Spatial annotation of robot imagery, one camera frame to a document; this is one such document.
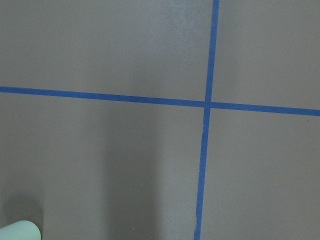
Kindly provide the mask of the light green plastic cup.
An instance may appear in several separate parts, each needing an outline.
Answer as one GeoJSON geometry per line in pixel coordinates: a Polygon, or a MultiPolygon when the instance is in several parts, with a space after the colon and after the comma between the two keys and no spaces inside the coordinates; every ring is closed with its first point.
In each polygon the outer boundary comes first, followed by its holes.
{"type": "Polygon", "coordinates": [[[0,229],[0,240],[41,240],[40,229],[33,222],[21,220],[0,229]]]}

